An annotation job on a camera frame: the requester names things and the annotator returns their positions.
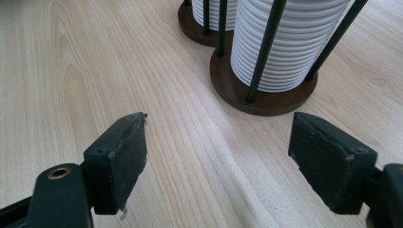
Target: wooden tabletop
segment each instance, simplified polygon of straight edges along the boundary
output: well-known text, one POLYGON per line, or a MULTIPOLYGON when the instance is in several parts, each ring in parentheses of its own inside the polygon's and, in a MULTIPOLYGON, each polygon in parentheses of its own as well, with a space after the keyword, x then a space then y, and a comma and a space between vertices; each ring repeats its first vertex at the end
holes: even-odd
MULTIPOLYGON (((211 85, 214 51, 180 30, 181 0, 0 1, 0 208, 148 113, 148 163, 127 217, 97 227, 365 227, 332 213, 287 155, 293 113, 259 117, 211 85)), ((372 0, 297 111, 403 163, 403 3, 372 0)))

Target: dark brown wooden base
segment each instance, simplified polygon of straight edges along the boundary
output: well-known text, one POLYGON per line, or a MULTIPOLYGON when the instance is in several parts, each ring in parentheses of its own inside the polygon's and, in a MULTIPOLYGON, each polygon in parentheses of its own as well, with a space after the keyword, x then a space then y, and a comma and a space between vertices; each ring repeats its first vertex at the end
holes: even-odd
POLYGON ((210 29, 208 35, 203 34, 203 27, 193 17, 192 5, 181 4, 178 10, 179 25, 183 33, 194 42, 210 47, 219 43, 219 32, 210 29))
POLYGON ((225 55, 219 57, 215 50, 210 61, 213 87, 227 103, 253 115, 277 116, 297 109, 308 100, 317 86, 317 74, 312 81, 304 81, 290 91, 281 93, 258 91, 252 104, 246 102, 249 86, 235 76, 230 64, 233 34, 233 32, 226 34, 225 55))

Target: white ribbed cylinder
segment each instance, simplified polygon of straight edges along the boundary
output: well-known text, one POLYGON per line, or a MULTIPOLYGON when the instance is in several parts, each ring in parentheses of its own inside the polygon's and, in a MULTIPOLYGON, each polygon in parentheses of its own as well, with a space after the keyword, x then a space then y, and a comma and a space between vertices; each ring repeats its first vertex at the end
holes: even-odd
MULTIPOLYGON (((299 86, 335 28, 349 0, 288 0, 258 90, 299 86)), ((231 67, 250 85, 273 0, 239 0, 231 67)))
MULTIPOLYGON (((192 0, 193 17, 203 26, 202 0, 192 0)), ((238 0, 228 0, 225 30, 234 30, 238 0)), ((219 30, 220 0, 210 0, 210 29, 219 30)))

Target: black rod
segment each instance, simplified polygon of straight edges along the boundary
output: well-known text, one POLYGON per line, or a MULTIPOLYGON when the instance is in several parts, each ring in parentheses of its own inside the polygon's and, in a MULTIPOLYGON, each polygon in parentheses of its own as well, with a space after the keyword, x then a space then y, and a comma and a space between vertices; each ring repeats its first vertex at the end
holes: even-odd
POLYGON ((217 51, 217 55, 219 57, 224 56, 225 49, 225 27, 226 27, 226 13, 227 13, 228 1, 220 0, 220 18, 219 18, 219 50, 217 51))
POLYGON ((343 20, 338 25, 335 33, 330 38, 329 42, 325 46, 325 48, 320 52, 317 60, 312 65, 311 69, 309 70, 308 74, 305 77, 306 81, 312 81, 314 79, 315 74, 317 71, 322 67, 323 63, 329 57, 332 50, 337 45, 338 41, 340 41, 341 37, 347 31, 349 26, 353 23, 354 19, 358 16, 361 12, 362 8, 364 8, 365 4, 368 0, 355 0, 352 6, 350 7, 349 11, 344 16, 343 20))
POLYGON ((203 20, 203 35, 210 33, 210 1, 202 1, 202 20, 203 20))
POLYGON ((267 21, 266 30, 264 31, 263 40, 261 41, 258 59, 256 61, 255 70, 253 72, 251 85, 249 87, 246 102, 252 103, 255 101, 256 92, 260 83, 261 75, 263 74, 267 58, 269 57, 270 49, 275 40, 276 32, 278 29, 279 21, 281 20, 282 13, 284 12, 287 0, 273 1, 272 9, 270 10, 269 19, 267 21))

